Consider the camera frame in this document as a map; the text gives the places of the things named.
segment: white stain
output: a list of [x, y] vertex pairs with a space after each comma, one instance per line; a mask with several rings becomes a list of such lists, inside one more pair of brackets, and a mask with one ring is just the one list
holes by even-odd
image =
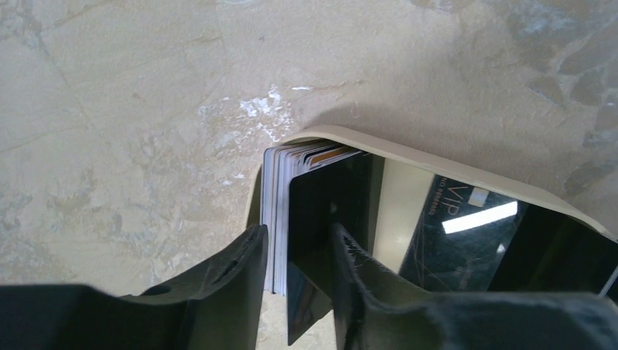
[[199, 115], [200, 117], [204, 118], [207, 114], [208, 106], [200, 106], [200, 108], [197, 109], [197, 115]]
[[239, 119], [256, 119], [254, 126], [245, 131], [245, 137], [261, 131], [268, 135], [271, 141], [277, 142], [292, 129], [292, 109], [289, 102], [282, 101], [281, 94], [275, 85], [271, 85], [267, 97], [256, 97], [240, 101], [241, 115]]
[[229, 133], [226, 133], [225, 135], [223, 135], [223, 137], [218, 139], [214, 146], [216, 149], [218, 149], [221, 147], [225, 147], [231, 142], [234, 142], [235, 144], [240, 144], [241, 134], [242, 133], [240, 131], [230, 131]]
[[313, 86], [308, 86], [308, 85], [301, 85], [301, 86], [294, 86], [292, 88], [292, 90], [294, 91], [312, 91], [313, 90]]

